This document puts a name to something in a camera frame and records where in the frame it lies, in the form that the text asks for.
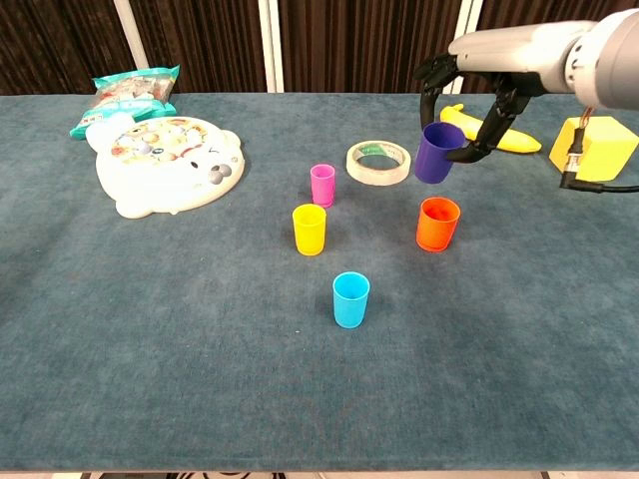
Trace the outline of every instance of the banana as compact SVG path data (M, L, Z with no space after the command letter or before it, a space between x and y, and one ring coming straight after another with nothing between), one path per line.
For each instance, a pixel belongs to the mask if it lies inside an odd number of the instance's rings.
M442 122L451 123L460 128L468 140L474 140L477 138L477 132L479 128L481 128L482 122L465 113L461 113L462 109L462 104L457 104L453 107L444 107L439 114L439 119ZM497 148L505 152L534 153L541 149L541 144L525 133L508 130L501 138Z

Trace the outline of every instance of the orange cup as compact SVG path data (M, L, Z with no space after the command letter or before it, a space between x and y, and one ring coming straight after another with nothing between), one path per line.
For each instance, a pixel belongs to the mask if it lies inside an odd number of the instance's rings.
M444 251L452 240L461 216L453 200L444 197L426 198L419 208L417 244L430 252Z

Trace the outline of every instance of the plastic bag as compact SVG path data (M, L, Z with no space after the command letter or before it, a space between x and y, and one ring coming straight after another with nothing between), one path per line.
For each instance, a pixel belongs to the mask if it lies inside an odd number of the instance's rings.
M131 115L137 122L148 118L175 116L176 109L168 100L179 74L180 65L94 78L93 83L98 89L95 99L69 135L84 140L89 125L119 112Z

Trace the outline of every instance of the tape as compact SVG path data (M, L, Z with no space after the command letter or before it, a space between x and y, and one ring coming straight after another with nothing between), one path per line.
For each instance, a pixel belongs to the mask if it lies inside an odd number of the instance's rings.
M376 170L362 165L359 160L370 155L389 157L397 162L395 168ZM346 153L346 170L355 180L365 185L387 187L403 181L410 170L410 154L400 145L383 140L357 143Z

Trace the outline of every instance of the curtain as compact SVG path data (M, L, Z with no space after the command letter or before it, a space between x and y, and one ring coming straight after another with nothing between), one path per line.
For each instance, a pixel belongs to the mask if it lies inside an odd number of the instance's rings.
M639 0L484 0L477 30L563 20L598 21L611 13L639 7ZM490 92L488 82L472 76L463 93Z
M258 0L131 0L151 66L180 92L265 92Z
M0 95L94 93L134 68L112 0L0 1Z
M285 90L417 92L446 50L460 0L280 0Z

